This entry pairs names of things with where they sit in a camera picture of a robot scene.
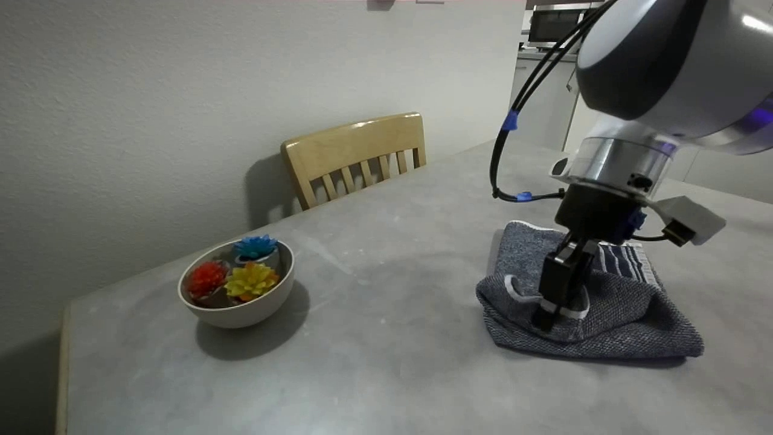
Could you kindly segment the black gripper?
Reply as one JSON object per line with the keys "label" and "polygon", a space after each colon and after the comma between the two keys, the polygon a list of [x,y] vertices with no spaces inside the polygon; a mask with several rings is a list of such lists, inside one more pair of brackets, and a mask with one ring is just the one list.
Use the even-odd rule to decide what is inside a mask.
{"label": "black gripper", "polygon": [[590,314],[586,279],[599,242],[622,243],[643,227],[637,200],[573,184],[558,207],[556,221],[576,236],[565,236],[542,265],[538,307],[531,323],[549,333],[560,320],[583,320]]}

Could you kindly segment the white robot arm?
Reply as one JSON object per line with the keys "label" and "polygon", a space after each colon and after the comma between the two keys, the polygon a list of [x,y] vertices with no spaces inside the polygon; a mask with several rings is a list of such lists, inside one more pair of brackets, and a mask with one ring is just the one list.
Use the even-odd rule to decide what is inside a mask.
{"label": "white robot arm", "polygon": [[568,184],[544,259],[531,323],[590,311],[601,242],[632,236],[678,146],[759,154],[773,140],[773,0],[609,0],[577,55],[599,113],[553,168]]}

